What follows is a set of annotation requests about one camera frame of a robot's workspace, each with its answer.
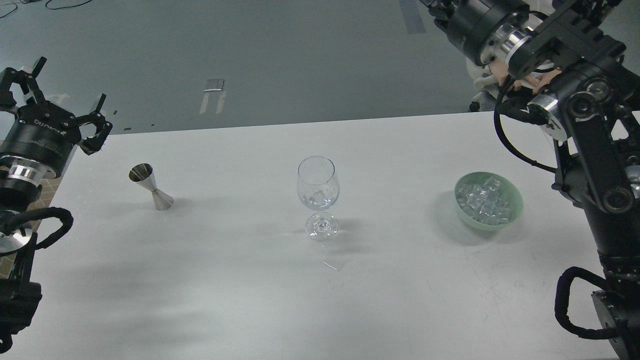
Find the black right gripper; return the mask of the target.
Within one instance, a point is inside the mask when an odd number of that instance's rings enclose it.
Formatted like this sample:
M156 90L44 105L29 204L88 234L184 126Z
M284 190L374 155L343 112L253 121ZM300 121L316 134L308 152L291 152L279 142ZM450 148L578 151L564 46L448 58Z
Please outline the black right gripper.
M528 16L523 0L441 0L439 28L450 43L476 65L489 59L490 39L503 24L516 24Z

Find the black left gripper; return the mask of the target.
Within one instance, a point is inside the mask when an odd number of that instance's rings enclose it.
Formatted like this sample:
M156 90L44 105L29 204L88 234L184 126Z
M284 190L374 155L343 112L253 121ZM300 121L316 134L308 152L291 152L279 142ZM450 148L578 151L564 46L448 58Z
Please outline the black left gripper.
M16 117L1 146L1 166L9 168L15 159L37 162L46 168L44 178L57 179L66 170L67 162L80 136L78 129L64 129L62 123L70 121L74 114L61 107L51 107L45 99L37 77L47 62L41 56L32 68L16 70L5 68L0 75L0 109ZM27 104L35 107L19 109L11 88L18 85L26 96ZM75 118L78 128L93 126L91 136L82 137L77 143L86 155L99 152L114 128L102 114L106 94L101 93L93 104L93 109Z

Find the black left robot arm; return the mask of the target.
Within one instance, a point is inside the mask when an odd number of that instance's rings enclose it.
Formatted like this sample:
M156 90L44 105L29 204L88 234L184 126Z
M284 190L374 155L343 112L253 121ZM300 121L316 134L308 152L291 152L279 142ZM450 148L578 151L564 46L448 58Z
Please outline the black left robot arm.
M31 325L42 299L41 285L30 280L36 251L55 244L74 223L67 209L29 207L39 200L43 180L62 176L74 148L87 155L100 151L113 128L101 112L104 94L82 116L47 100L37 82L46 61L40 57L32 69L1 73L1 111L14 117L0 150L1 255L14 256L1 280L2 353Z

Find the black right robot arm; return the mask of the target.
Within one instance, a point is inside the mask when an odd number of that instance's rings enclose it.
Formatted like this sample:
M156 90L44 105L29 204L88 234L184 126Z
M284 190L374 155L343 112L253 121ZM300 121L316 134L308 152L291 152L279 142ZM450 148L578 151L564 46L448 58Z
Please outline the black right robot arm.
M603 275L566 269L554 313L568 332L608 340L622 360L639 358L639 76L626 46L601 31L617 0L555 0L554 12L521 0L425 0L434 23L477 66L507 65L494 127L517 158L555 174L554 190L583 209ZM555 168L506 139L500 116L547 128Z

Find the person right hand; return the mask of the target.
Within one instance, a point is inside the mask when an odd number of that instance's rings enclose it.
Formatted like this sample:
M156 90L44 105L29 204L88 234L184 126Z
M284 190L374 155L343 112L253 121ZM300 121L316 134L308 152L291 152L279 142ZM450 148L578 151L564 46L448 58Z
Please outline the person right hand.
M495 59L491 63L487 65L490 73L497 80L499 85L505 84L505 82L509 82L508 78L510 78L509 66L500 59Z

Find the person left hand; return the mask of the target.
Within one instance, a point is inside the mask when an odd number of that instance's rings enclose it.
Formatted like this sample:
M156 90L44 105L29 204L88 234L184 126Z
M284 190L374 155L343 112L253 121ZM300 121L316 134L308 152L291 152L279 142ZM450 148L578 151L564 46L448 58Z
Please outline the person left hand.
M533 95L538 95L542 88L547 85L550 85L552 80L560 75L562 71L560 69L553 69L551 71L547 71L541 73L538 76L527 75L523 79L515 80L512 86L509 88L510 91L520 91L526 85L530 86L531 92Z

